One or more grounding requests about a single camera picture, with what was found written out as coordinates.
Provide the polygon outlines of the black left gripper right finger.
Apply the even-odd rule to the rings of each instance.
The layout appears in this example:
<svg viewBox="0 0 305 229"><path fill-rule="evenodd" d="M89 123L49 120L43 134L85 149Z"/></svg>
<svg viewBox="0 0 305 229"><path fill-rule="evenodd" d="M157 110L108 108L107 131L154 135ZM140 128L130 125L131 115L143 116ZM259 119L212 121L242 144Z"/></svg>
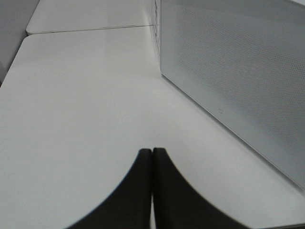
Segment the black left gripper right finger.
<svg viewBox="0 0 305 229"><path fill-rule="evenodd" d="M205 200L181 175L164 148L152 152L152 195L158 229L244 229Z"/></svg>

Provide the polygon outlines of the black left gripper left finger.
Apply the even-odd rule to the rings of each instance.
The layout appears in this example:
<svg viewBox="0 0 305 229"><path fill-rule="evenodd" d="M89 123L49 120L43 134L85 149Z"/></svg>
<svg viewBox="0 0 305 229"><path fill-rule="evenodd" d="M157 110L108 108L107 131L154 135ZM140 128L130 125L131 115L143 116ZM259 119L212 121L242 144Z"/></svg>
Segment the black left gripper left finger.
<svg viewBox="0 0 305 229"><path fill-rule="evenodd" d="M149 229L152 202L152 151L141 149L117 188L70 229Z"/></svg>

